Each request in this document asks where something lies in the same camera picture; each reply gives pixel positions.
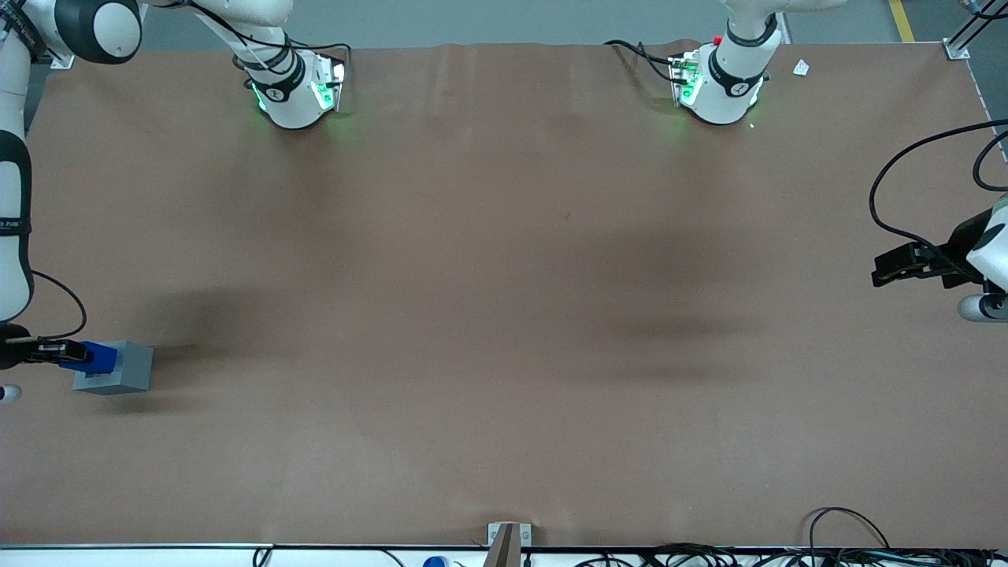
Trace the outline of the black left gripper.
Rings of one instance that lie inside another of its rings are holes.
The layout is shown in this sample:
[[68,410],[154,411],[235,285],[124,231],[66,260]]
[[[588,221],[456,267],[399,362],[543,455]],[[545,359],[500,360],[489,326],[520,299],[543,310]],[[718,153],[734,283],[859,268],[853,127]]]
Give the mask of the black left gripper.
[[961,222],[951,233],[942,251],[947,258],[958,267],[948,274],[933,272],[932,269],[942,268],[943,259],[932,248],[921,242],[906,242],[876,258],[876,270],[872,272],[873,287],[885,287],[900,280],[926,280],[941,277],[944,288],[979,284],[982,286],[985,276],[967,262],[967,254],[976,246],[985,232],[992,209],[984,209],[979,214]]

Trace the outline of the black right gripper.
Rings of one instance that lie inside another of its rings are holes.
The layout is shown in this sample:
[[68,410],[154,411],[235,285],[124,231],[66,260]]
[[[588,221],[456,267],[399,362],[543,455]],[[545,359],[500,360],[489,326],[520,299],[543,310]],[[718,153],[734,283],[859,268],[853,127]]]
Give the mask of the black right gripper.
[[90,364],[94,360],[93,353],[87,351],[83,343],[43,337],[35,337],[32,341],[32,334],[25,327],[2,323],[1,370],[13,369],[26,362],[29,356],[31,363],[39,364]]

